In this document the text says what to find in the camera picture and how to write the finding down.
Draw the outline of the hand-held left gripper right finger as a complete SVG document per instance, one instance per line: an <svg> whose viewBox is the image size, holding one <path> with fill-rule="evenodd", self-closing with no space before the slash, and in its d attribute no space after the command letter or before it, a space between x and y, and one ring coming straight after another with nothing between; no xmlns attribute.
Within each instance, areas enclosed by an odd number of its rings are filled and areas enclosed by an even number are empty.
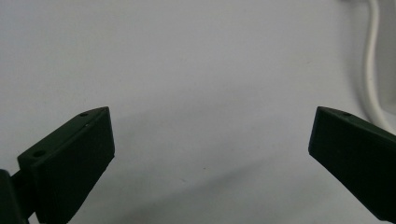
<svg viewBox="0 0 396 224"><path fill-rule="evenodd" d="M396 135L347 112L320 106L308 153L376 218L396 223Z"/></svg>

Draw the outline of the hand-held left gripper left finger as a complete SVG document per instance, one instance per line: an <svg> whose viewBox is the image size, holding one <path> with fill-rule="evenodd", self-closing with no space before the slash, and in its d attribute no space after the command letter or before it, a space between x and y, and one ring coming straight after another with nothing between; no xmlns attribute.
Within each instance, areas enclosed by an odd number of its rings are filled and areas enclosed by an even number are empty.
<svg viewBox="0 0 396 224"><path fill-rule="evenodd" d="M18 156L11 224L67 224L115 155L107 106L82 112Z"/></svg>

